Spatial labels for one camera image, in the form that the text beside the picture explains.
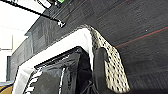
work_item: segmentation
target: green light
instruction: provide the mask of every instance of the green light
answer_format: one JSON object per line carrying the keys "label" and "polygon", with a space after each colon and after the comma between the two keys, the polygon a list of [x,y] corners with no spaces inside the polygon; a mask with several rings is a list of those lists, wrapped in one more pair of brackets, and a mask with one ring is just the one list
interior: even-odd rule
{"label": "green light", "polygon": [[63,3],[65,0],[58,0],[58,2]]}

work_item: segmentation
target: overhead structure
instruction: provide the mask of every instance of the overhead structure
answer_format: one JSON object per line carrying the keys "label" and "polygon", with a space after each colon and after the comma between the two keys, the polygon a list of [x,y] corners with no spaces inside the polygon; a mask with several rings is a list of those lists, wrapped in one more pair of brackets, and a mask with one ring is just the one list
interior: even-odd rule
{"label": "overhead structure", "polygon": [[29,8],[24,7],[24,6],[18,5],[18,4],[15,3],[14,1],[7,1],[7,0],[0,0],[0,1],[5,2],[5,3],[8,3],[8,4],[10,4],[10,5],[12,5],[12,6],[15,6],[15,7],[19,7],[19,8],[21,8],[21,9],[27,10],[27,11],[29,11],[29,12],[35,13],[35,14],[37,14],[37,15],[43,16],[43,17],[48,18],[48,19],[50,19],[50,20],[56,21],[56,22],[57,22],[57,25],[60,26],[61,28],[63,28],[63,27],[65,26],[65,23],[62,22],[62,21],[59,20],[59,19],[52,18],[52,17],[50,17],[50,16],[44,15],[44,14],[39,13],[39,12],[37,12],[37,11],[34,11],[34,10],[32,10],[32,9],[29,9]]}

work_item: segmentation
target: light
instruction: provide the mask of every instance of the light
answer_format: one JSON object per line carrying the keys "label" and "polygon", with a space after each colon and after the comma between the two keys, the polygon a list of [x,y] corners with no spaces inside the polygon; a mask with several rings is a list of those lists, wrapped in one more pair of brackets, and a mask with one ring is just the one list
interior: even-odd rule
{"label": "light", "polygon": [[47,0],[37,0],[37,2],[45,8],[49,8],[51,6]]}
{"label": "light", "polygon": [[65,0],[58,0],[58,2],[63,3]]}

